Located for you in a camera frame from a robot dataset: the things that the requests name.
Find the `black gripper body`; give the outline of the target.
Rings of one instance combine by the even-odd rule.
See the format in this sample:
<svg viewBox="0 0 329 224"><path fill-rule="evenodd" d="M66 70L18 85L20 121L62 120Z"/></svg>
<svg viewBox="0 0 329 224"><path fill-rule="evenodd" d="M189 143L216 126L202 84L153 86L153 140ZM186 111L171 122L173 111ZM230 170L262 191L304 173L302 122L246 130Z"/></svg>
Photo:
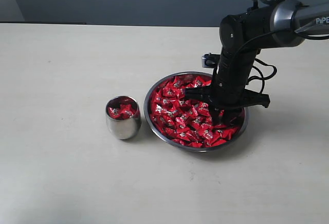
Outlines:
<svg viewBox="0 0 329 224"><path fill-rule="evenodd" d="M222 47L211 84L209 106L225 110L256 105L267 108L270 104L269 95L245 88L260 49L242 50L235 56L236 52L237 49Z"/></svg>

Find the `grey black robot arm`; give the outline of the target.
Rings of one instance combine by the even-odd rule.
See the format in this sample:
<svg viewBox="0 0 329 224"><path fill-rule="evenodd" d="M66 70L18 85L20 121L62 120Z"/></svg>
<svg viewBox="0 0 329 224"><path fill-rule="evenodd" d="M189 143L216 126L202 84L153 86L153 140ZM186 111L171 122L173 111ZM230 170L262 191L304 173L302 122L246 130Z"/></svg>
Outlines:
<svg viewBox="0 0 329 224"><path fill-rule="evenodd" d="M265 82L265 77L251 76L254 62L262 49L296 47L304 40L328 39L328 4L306 6L297 0L273 2L266 7L228 15L220 24L220 54L205 54L204 68L212 68L211 84L185 90L188 99L208 104L213 124L233 123L245 107L270 104L268 94L246 89L250 81Z"/></svg>

